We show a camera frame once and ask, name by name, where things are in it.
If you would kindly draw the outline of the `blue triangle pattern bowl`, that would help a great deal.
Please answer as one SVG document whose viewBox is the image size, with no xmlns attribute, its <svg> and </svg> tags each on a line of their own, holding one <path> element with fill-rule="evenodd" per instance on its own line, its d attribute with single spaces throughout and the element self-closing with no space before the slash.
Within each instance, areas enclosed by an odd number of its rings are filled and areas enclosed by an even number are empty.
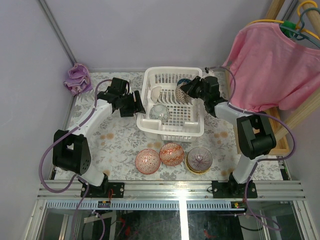
<svg viewBox="0 0 320 240">
<path fill-rule="evenodd" d="M 185 85 L 185 84 L 189 84 L 191 82 L 190 79 L 188 78 L 182 78 L 177 82 L 177 86 L 181 86 L 181 85 Z"/>
</svg>

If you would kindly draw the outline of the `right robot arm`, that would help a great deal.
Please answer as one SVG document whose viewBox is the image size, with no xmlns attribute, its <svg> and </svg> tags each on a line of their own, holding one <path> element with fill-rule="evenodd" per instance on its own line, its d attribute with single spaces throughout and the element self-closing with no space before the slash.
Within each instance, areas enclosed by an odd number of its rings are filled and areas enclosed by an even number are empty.
<svg viewBox="0 0 320 240">
<path fill-rule="evenodd" d="M 254 165 L 277 145 L 268 118 L 262 113 L 236 110 L 220 96 L 219 83 L 215 76 L 197 76 L 180 89 L 193 99 L 201 99 L 207 113 L 236 127 L 241 157 L 232 173 L 234 181 L 228 184 L 227 189 L 231 196 L 240 197 L 246 191 L 245 183 L 252 175 Z"/>
</svg>

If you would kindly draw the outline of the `brown checker pattern bowl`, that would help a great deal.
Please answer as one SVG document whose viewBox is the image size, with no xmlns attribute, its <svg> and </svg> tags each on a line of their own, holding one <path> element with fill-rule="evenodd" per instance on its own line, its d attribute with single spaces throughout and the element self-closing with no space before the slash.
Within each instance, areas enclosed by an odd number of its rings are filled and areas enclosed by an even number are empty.
<svg viewBox="0 0 320 240">
<path fill-rule="evenodd" d="M 187 95 L 182 89 L 181 85 L 178 85 L 175 89 L 175 96 L 179 103 L 181 104 L 190 104 L 191 103 L 191 97 Z"/>
</svg>

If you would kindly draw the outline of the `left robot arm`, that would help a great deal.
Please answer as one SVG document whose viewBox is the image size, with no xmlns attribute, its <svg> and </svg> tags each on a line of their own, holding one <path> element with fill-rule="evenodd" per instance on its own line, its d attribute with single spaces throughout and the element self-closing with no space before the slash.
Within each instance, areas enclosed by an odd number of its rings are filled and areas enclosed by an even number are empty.
<svg viewBox="0 0 320 240">
<path fill-rule="evenodd" d="M 131 91 L 127 80 L 114 77 L 105 91 L 95 89 L 93 106 L 74 126 L 57 130 L 54 134 L 53 165 L 80 177 L 101 198 L 109 193 L 110 186 L 104 182 L 105 174 L 92 163 L 88 141 L 117 110 L 122 118 L 146 112 L 139 91 Z"/>
</svg>

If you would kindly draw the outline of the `white plastic dish rack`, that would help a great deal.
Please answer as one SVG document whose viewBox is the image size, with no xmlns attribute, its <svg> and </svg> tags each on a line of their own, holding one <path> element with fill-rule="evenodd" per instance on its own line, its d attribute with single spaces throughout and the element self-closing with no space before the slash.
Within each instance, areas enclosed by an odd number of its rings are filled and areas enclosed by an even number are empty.
<svg viewBox="0 0 320 240">
<path fill-rule="evenodd" d="M 141 101 L 145 114 L 136 117 L 137 127 L 151 139 L 164 141 L 193 142 L 204 134 L 204 106 L 199 99 L 192 99 L 189 104 L 181 104 L 176 98 L 177 82 L 180 79 L 193 80 L 203 72 L 197 67 L 161 66 L 150 67 L 144 73 Z M 157 103 L 151 100 L 151 90 L 161 87 Z M 164 105 L 170 116 L 166 122 L 150 119 L 149 113 L 154 105 Z"/>
</svg>

